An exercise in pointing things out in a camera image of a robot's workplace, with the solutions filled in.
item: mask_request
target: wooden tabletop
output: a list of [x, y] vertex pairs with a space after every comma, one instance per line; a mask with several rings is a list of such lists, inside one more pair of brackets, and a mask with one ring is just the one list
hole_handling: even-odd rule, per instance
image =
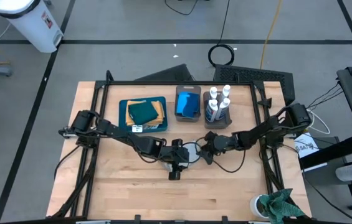
[[[210, 87], [201, 86], [202, 93]], [[78, 84], [69, 124], [79, 110], [89, 110], [93, 88], [94, 82]], [[270, 114], [275, 114], [285, 105], [279, 82], [265, 82], [265, 91], [267, 98], [273, 98]], [[148, 135], [166, 138], [168, 142], [177, 138], [188, 142], [204, 136], [209, 131], [204, 127], [204, 113], [197, 123], [176, 121], [175, 92], [175, 85], [111, 85], [104, 118], [118, 124], [120, 100], [164, 96], [168, 129]], [[229, 136], [231, 132], [255, 127], [250, 87], [231, 86], [230, 100], [233, 122], [228, 128], [215, 132]], [[75, 147], [75, 142], [76, 138], [64, 141], [61, 157]], [[290, 139], [286, 139], [284, 143], [295, 146]], [[59, 168], [47, 215], [55, 213], [73, 191], [81, 151], [76, 152]], [[226, 169], [232, 170], [239, 166], [242, 155], [243, 152], [230, 151], [215, 157], [215, 160]], [[311, 216], [296, 153], [285, 147], [278, 150], [278, 156], [285, 188], [293, 188], [292, 198]], [[114, 139], [101, 139], [88, 218], [132, 220], [135, 215], [141, 215], [144, 220], [220, 220], [226, 215], [229, 220], [258, 220], [249, 209], [249, 201], [252, 197], [266, 193], [259, 144], [246, 151], [243, 167], [234, 174], [224, 172], [215, 164], [209, 166], [201, 159], [182, 171], [181, 180], [170, 181], [168, 171], [160, 162], [147, 164], [130, 146]], [[83, 191], [80, 194], [78, 215], [82, 213], [84, 196]]]

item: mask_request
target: blue tray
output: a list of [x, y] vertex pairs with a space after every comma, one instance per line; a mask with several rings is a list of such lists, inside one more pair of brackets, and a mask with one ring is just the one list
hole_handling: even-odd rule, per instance
[[[159, 101], [162, 104], [164, 118], [163, 123], [160, 124], [157, 128], [152, 129], [149, 126], [143, 125], [143, 132], [142, 133], [152, 133], [158, 131], [165, 131], [168, 128], [168, 113], [166, 112], [166, 99], [163, 96], [151, 97], [151, 98], [140, 98], [140, 99], [129, 99], [132, 101]], [[119, 128], [131, 132], [131, 126], [126, 125], [126, 106], [128, 100], [121, 100], [119, 102]]]

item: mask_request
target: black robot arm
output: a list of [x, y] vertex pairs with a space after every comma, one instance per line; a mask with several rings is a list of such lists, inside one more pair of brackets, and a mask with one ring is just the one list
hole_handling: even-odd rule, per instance
[[[90, 129], [93, 122], [95, 122], [95, 129]], [[297, 103], [286, 106], [250, 131], [234, 132], [231, 136], [219, 136], [209, 131], [204, 137], [207, 143], [201, 147], [199, 155], [207, 164], [212, 164], [215, 155], [220, 156], [230, 150], [250, 149], [264, 136], [268, 146], [279, 147], [283, 143], [283, 137], [288, 134], [300, 135], [310, 123], [311, 119], [304, 105]], [[141, 158], [147, 157], [153, 159], [152, 162], [161, 161], [171, 164], [169, 180], [179, 180], [180, 172], [187, 168], [180, 164], [189, 163], [189, 153], [183, 147], [182, 139], [175, 139], [171, 142], [171, 146], [166, 146], [165, 139], [129, 133], [108, 120], [100, 119], [99, 114], [94, 111], [79, 111], [71, 127], [60, 130], [59, 133], [63, 136], [73, 133], [79, 137], [77, 145], [89, 148], [95, 146], [97, 138], [116, 139], [131, 146]]]
[[[90, 129], [93, 121], [95, 121], [95, 129]], [[113, 138], [131, 146], [140, 157], [153, 159], [149, 162], [167, 162], [172, 166], [169, 180], [179, 180], [180, 172], [187, 168], [179, 164], [189, 162], [189, 153], [183, 147], [183, 140], [172, 140], [171, 146], [166, 146], [165, 139], [137, 136], [120, 129], [108, 120], [100, 119], [99, 114], [94, 111], [79, 111], [71, 127], [66, 131], [78, 136], [76, 144], [82, 147], [94, 147], [97, 138]]]
[[219, 156], [230, 150], [250, 149], [264, 136], [268, 146], [279, 147], [286, 135], [300, 135], [310, 123], [311, 119], [304, 105], [297, 103], [286, 106], [249, 131], [234, 132], [231, 136], [219, 136], [211, 131], [208, 132], [204, 138], [207, 144], [202, 146], [201, 156], [208, 164], [212, 164], [213, 156]]

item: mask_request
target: green towel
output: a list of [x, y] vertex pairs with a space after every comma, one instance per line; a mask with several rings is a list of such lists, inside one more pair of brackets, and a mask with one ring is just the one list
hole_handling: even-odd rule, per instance
[[128, 105], [128, 113], [137, 125], [148, 123], [158, 117], [151, 102]]

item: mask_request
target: concrete floor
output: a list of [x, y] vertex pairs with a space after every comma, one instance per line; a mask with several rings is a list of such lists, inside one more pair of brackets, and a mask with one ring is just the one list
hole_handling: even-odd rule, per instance
[[[11, 59], [14, 74], [0, 77], [0, 195], [35, 102], [43, 75], [50, 75], [31, 129], [19, 172], [2, 215], [2, 222], [44, 218], [63, 139], [57, 130], [67, 124], [77, 83], [104, 79], [111, 70], [116, 80], [134, 80], [181, 63], [186, 63], [197, 80], [211, 80], [214, 69], [207, 61], [218, 39], [226, 1], [199, 1], [190, 16], [169, 10], [163, 2], [53, 0], [49, 9], [62, 24], [70, 7], [65, 40], [99, 40], [101, 44], [63, 44], [52, 70], [50, 54], [39, 53], [10, 27], [0, 49]], [[189, 11], [193, 0], [168, 0], [180, 11]], [[352, 0], [344, 0], [352, 18]], [[224, 39], [263, 40], [269, 31], [277, 1], [231, 0]], [[0, 17], [0, 33], [7, 20]], [[192, 44], [194, 40], [206, 44]], [[317, 44], [269, 44], [264, 69], [292, 72], [297, 101], [309, 104], [335, 85], [336, 71], [352, 66], [352, 31], [337, 0], [284, 0], [272, 34], [273, 40], [318, 40]], [[139, 40], [115, 44], [101, 40]], [[169, 40], [167, 44], [155, 41]], [[340, 40], [340, 45], [325, 40]], [[236, 47], [234, 65], [258, 68], [261, 44], [231, 44]], [[214, 60], [227, 62], [229, 55], [215, 50]], [[345, 96], [319, 106], [316, 113], [328, 124], [332, 136], [352, 136], [352, 114]], [[347, 186], [319, 186], [335, 205], [347, 211], [352, 204]], [[352, 223], [331, 208], [307, 186], [313, 216], [319, 220]]]

